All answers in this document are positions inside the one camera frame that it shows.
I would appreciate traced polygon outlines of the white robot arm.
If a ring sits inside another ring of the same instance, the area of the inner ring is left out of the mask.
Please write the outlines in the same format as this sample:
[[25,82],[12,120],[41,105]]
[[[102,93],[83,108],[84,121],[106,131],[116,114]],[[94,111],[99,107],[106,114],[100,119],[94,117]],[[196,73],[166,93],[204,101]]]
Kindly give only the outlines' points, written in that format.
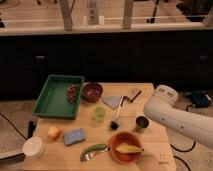
[[177,100],[176,90],[159,85],[144,105],[143,113],[151,120],[213,148],[213,117],[176,109]]

